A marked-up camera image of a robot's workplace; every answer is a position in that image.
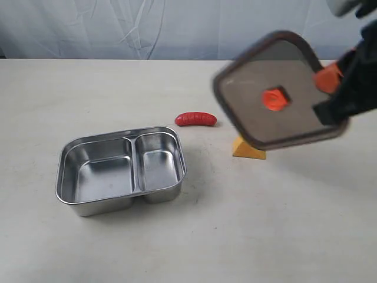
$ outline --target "white table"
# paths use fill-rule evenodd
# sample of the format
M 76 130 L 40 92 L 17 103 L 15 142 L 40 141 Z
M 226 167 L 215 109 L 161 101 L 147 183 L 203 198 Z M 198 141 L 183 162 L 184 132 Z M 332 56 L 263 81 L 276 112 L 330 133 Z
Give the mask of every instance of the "white table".
M 224 64 L 0 60 L 0 282 L 375 282 L 377 111 L 340 139 L 235 158 L 210 88 Z M 185 111 L 220 126 L 178 128 Z M 91 218 L 57 200 L 65 143 L 153 125 L 181 137 L 178 199 Z

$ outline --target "red sausage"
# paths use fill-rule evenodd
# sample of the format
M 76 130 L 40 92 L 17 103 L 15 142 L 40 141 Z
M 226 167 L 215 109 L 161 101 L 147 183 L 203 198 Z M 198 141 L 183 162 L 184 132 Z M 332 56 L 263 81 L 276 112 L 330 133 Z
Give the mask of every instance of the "red sausage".
M 176 124 L 178 126 L 213 126 L 216 124 L 214 115 L 204 112 L 187 112 L 178 115 Z

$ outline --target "stainless steel container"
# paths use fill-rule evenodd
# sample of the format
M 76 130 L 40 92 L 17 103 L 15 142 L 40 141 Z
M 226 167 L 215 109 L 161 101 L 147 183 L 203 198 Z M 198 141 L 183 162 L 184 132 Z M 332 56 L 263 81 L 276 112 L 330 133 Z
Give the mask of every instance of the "stainless steel container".
M 80 216 L 175 199 L 186 174 L 177 133 L 167 127 L 83 137 L 62 150 L 56 193 Z

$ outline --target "lid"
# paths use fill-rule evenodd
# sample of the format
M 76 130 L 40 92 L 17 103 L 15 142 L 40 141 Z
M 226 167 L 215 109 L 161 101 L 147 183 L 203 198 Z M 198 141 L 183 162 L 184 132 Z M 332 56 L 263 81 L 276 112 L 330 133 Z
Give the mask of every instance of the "lid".
M 273 32 L 215 77 L 214 92 L 243 138 L 258 149 L 316 142 L 339 136 L 348 123 L 325 126 L 313 111 L 330 97 L 313 79 L 321 69 L 303 38 Z

